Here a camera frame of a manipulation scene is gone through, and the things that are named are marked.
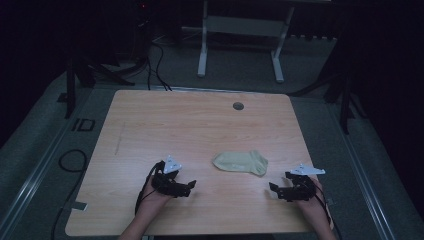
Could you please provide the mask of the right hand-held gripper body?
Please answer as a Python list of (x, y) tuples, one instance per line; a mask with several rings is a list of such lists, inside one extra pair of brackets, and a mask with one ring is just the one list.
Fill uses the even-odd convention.
[(292, 187), (283, 190), (284, 195), (290, 195), (293, 200), (309, 200), (315, 195), (316, 187), (310, 175), (325, 174), (324, 169), (313, 166), (299, 164), (294, 169), (285, 173), (285, 177), (292, 182)]

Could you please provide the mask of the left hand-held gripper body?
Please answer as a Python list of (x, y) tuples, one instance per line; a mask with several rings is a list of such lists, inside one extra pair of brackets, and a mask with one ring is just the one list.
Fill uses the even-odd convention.
[(175, 181), (176, 176), (182, 168), (182, 164), (171, 155), (161, 160), (154, 166), (154, 175), (151, 181), (152, 187), (159, 193), (178, 198), (181, 190), (188, 190), (187, 184)]

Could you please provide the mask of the pale green sock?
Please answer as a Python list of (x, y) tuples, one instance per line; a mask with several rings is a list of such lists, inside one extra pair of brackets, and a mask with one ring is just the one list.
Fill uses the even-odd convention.
[(256, 150), (250, 151), (249, 155), (251, 159), (250, 172), (256, 176), (264, 176), (267, 172), (268, 160)]
[(254, 172), (254, 160), (249, 152), (222, 152), (213, 158), (212, 163), (223, 171)]

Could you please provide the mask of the person's right hand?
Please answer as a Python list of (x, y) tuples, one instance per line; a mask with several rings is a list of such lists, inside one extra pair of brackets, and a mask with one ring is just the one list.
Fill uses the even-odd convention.
[(314, 178), (312, 178), (312, 181), (316, 187), (315, 195), (309, 200), (296, 201), (295, 204), (309, 224), (313, 226), (328, 226), (329, 220), (322, 192), (322, 185)]

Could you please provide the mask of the person's left hand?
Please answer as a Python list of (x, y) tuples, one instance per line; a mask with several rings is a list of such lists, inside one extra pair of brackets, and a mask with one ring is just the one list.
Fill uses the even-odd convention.
[(147, 209), (151, 211), (157, 211), (158, 214), (166, 206), (166, 204), (172, 199), (172, 196), (164, 195), (157, 192), (151, 185), (152, 177), (149, 177), (147, 182), (142, 188), (142, 195), (138, 203), (138, 208)]

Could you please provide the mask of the black tripod stand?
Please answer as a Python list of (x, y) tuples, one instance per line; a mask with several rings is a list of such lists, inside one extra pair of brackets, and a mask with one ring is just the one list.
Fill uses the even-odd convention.
[(331, 66), (324, 66), (315, 82), (300, 90), (288, 93), (288, 96), (300, 97), (327, 85), (328, 89), (326, 90), (323, 99), (326, 103), (335, 103), (338, 99), (341, 99), (339, 125), (342, 132), (348, 135), (348, 118), (351, 115), (351, 92), (355, 73), (356, 69), (353, 65), (335, 68), (332, 68)]
[(134, 83), (121, 78), (117, 73), (108, 70), (106, 67), (84, 55), (75, 55), (68, 59), (66, 65), (66, 105), (65, 118), (69, 119), (76, 107), (76, 80), (85, 87), (93, 87), (96, 83), (93, 73), (98, 72), (112, 81), (125, 85), (134, 86)]

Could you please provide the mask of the metal floor rail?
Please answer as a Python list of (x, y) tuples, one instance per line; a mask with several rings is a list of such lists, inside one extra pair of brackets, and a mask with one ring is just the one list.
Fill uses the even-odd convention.
[(8, 240), (13, 233), (16, 225), (22, 218), (29, 203), (31, 202), (34, 194), (38, 190), (41, 182), (43, 181), (50, 165), (52, 164), (54, 154), (56, 153), (59, 145), (63, 141), (66, 132), (70, 129), (71, 125), (75, 122), (77, 116), (80, 114), (81, 109), (88, 100), (92, 90), (84, 90), (80, 94), (80, 99), (70, 115), (70, 118), (65, 121), (64, 125), (58, 130), (54, 136), (47, 150), (40, 157), (39, 162), (33, 168), (31, 174), (23, 183), (21, 189), (13, 200), (11, 207), (5, 213), (0, 221), (0, 240)]
[(351, 166), (355, 179), (359, 185), (362, 196), (367, 205), (367, 209), (374, 222), (375, 228), (381, 240), (396, 240), (393, 230), (388, 222), (384, 209), (382, 208), (381, 202), (376, 195), (376, 192), (371, 185), (371, 182), (362, 166), (361, 159), (354, 148), (351, 138), (346, 134), (340, 123), (337, 107), (334, 104), (327, 106), (329, 114), (333, 123), (336, 125), (337, 132), (341, 136), (343, 145), (346, 147), (348, 152), (348, 162)]

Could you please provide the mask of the white metal stand frame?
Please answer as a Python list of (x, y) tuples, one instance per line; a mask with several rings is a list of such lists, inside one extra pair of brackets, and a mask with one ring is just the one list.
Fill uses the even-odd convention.
[(209, 0), (203, 0), (201, 50), (198, 62), (197, 76), (206, 75), (209, 33), (226, 33), (246, 36), (275, 37), (277, 47), (270, 52), (274, 76), (277, 83), (284, 81), (280, 55), (294, 14), (294, 7), (289, 7), (284, 21), (224, 17), (208, 13)]

